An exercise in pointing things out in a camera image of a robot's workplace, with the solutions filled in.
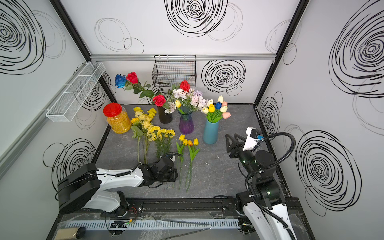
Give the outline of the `teal ceramic vase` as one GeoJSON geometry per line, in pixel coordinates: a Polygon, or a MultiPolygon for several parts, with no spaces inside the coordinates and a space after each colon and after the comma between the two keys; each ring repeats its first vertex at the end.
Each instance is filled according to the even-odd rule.
{"type": "Polygon", "coordinates": [[[218,140],[219,134],[219,122],[211,123],[208,120],[206,121],[203,141],[206,144],[212,145],[215,144],[218,140]]]}

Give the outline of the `orange yellow tulip stem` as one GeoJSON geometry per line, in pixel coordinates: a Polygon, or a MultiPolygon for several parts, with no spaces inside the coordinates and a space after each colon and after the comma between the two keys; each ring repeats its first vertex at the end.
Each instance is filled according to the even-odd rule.
{"type": "Polygon", "coordinates": [[[186,177],[186,183],[185,183],[185,187],[187,187],[187,190],[189,190],[190,184],[191,184],[191,175],[192,175],[191,172],[193,168],[193,158],[194,158],[193,157],[194,144],[191,140],[188,140],[188,148],[190,153],[190,165],[187,171],[187,177],[186,177]]]}

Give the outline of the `yellow carnation stem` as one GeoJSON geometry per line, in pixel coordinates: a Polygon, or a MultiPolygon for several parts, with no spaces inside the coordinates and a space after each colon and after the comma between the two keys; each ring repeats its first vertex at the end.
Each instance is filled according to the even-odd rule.
{"type": "Polygon", "coordinates": [[[161,129],[159,131],[158,140],[159,140],[159,156],[161,157],[166,152],[166,141],[168,138],[168,133],[166,129],[161,129]]]}
{"type": "Polygon", "coordinates": [[[151,133],[155,133],[157,134],[157,137],[159,135],[159,131],[161,130],[161,128],[159,126],[152,126],[149,130],[149,138],[150,138],[150,135],[151,133]]]}
{"type": "Polygon", "coordinates": [[[165,134],[165,141],[164,141],[164,153],[167,154],[171,152],[171,146],[172,146],[172,140],[175,136],[174,130],[167,130],[165,134]]]}
{"type": "Polygon", "coordinates": [[[157,134],[151,133],[150,140],[155,144],[156,157],[159,159],[161,157],[161,147],[162,147],[161,139],[157,137],[157,134]]]}

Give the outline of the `yellow poppy stem large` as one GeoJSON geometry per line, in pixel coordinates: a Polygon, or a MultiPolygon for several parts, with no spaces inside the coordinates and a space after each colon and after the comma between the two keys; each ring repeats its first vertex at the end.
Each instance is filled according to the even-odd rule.
{"type": "Polygon", "coordinates": [[[144,128],[144,163],[148,163],[148,151],[149,146],[152,141],[156,139],[156,135],[154,133],[155,126],[153,125],[152,121],[154,117],[156,116],[157,111],[152,108],[147,111],[147,114],[144,114],[144,121],[143,121],[143,128],[144,128]]]}

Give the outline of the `sunflower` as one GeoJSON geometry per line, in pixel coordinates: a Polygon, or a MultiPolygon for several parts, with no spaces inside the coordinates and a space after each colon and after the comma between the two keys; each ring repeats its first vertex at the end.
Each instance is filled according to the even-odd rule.
{"type": "Polygon", "coordinates": [[[131,120],[131,130],[133,131],[132,138],[140,139],[144,135],[142,122],[138,118],[131,120]]]}

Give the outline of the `purple glass vase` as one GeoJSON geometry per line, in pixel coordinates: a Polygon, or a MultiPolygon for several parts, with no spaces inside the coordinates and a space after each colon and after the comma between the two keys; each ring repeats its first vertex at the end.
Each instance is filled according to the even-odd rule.
{"type": "Polygon", "coordinates": [[[192,113],[180,116],[179,130],[183,135],[189,135],[194,131],[192,113]]]}

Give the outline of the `black vase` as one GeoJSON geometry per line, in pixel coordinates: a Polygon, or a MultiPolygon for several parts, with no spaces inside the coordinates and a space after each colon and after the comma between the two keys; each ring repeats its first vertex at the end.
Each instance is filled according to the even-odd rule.
{"type": "Polygon", "coordinates": [[[158,107],[159,120],[162,124],[169,124],[173,120],[173,115],[170,113],[166,113],[166,109],[164,107],[158,107]]]}

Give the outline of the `yellow rose stem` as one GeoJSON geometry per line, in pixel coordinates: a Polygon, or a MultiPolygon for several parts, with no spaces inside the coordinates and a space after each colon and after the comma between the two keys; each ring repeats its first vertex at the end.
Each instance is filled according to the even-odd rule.
{"type": "Polygon", "coordinates": [[[149,141],[150,141],[149,130],[152,126],[154,126],[152,121],[156,116],[156,113],[157,112],[155,109],[150,109],[149,111],[147,111],[147,113],[144,113],[142,116],[140,116],[140,120],[142,121],[142,125],[143,125],[144,135],[149,141]]]}

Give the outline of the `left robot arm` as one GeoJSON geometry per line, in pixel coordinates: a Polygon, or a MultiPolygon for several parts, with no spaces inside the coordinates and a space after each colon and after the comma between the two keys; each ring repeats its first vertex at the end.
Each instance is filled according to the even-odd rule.
{"type": "Polygon", "coordinates": [[[126,170],[105,170],[94,163],[86,164],[58,182],[59,212],[66,215],[81,209],[94,209],[123,216],[129,204],[117,188],[175,182],[177,156],[177,153],[167,153],[154,163],[138,164],[126,170]]]}

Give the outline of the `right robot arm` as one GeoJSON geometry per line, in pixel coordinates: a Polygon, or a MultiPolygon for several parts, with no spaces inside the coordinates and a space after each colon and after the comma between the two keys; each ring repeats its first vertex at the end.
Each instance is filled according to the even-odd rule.
{"type": "Polygon", "coordinates": [[[277,166],[295,150],[295,137],[285,132],[262,137],[257,129],[249,128],[245,138],[238,134],[227,134],[225,138],[230,158],[238,159],[247,171],[246,191],[237,194],[239,212],[248,218],[261,240],[295,240],[284,193],[274,178],[277,166]],[[258,150],[266,140],[278,136],[291,140],[289,149],[278,160],[270,152],[258,150]]]}

